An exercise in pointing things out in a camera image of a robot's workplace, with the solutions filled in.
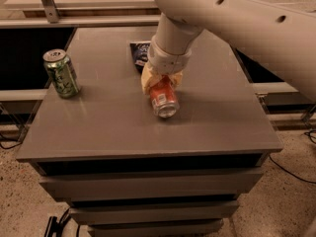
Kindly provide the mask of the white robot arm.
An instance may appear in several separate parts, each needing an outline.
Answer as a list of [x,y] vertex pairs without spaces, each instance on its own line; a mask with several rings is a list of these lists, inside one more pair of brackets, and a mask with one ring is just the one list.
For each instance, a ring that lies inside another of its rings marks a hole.
[[191,46],[208,30],[316,99],[316,16],[258,0],[154,0],[161,16],[141,75],[144,94],[182,79]]

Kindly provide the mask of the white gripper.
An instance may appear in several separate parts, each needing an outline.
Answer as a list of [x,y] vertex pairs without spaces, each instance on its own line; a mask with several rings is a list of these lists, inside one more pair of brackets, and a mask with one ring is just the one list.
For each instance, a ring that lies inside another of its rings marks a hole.
[[172,85],[179,87],[183,80],[182,70],[187,67],[191,55],[191,49],[184,54],[170,54],[158,45],[156,38],[152,38],[147,53],[149,62],[145,63],[141,73],[143,94],[148,95],[150,88],[165,78],[163,74],[171,74]]

